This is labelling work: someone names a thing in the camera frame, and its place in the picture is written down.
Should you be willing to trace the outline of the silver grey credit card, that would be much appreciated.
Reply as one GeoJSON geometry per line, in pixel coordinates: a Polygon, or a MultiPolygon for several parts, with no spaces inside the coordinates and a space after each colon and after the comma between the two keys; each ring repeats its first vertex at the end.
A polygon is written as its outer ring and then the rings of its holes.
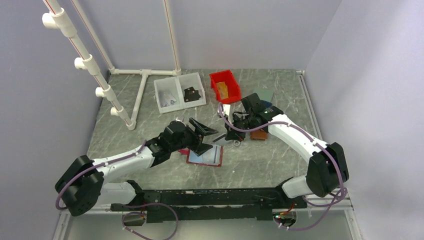
{"type": "Polygon", "coordinates": [[[225,144],[227,142],[226,141],[226,134],[225,133],[220,134],[218,137],[216,137],[215,139],[213,139],[212,142],[214,144],[216,144],[216,145],[223,145],[223,144],[225,144]]]}

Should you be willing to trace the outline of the red card holder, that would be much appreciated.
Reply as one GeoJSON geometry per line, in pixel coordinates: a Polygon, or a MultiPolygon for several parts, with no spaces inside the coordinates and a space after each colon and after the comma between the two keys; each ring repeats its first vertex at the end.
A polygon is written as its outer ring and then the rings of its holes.
{"type": "Polygon", "coordinates": [[[188,148],[178,150],[178,152],[186,156],[186,163],[208,166],[208,167],[221,167],[223,161],[224,147],[221,145],[213,145],[211,149],[197,156],[192,150],[188,148]]]}

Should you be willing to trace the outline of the black credit card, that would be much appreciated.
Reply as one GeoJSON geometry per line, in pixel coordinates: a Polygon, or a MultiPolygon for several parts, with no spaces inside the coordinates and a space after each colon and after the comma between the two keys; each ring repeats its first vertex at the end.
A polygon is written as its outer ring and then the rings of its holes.
{"type": "Polygon", "coordinates": [[[193,87],[189,87],[184,89],[184,96],[185,97],[193,97],[193,96],[198,96],[199,95],[199,91],[194,89],[193,87]]]}

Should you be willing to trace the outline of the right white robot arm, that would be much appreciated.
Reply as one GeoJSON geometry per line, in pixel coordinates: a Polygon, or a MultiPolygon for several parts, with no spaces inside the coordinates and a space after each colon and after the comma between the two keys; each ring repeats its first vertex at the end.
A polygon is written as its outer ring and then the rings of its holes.
{"type": "Polygon", "coordinates": [[[231,112],[228,104],[219,103],[217,112],[225,122],[226,137],[242,141],[246,133],[262,130],[277,137],[295,150],[307,163],[306,174],[292,177],[280,184],[276,203],[289,207],[296,197],[325,197],[336,188],[345,195],[344,183],[350,178],[343,147],[327,143],[308,133],[278,107],[266,106],[256,93],[241,99],[243,112],[231,112]]]}

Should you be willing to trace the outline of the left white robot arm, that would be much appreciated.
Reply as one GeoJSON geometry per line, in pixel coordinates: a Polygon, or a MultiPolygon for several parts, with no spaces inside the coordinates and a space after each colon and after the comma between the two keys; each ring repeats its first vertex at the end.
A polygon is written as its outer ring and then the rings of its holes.
{"type": "Polygon", "coordinates": [[[181,120],[173,120],[157,137],[124,153],[97,159],[90,159],[87,155],[77,157],[55,184],[58,193],[55,207],[68,210],[74,217],[94,206],[108,204],[139,209],[145,201],[142,188],[134,180],[122,183],[113,180],[135,170],[157,166],[182,149],[189,149],[197,156],[212,149],[212,145],[203,143],[203,139],[218,131],[193,118],[189,123],[192,127],[181,120]]]}

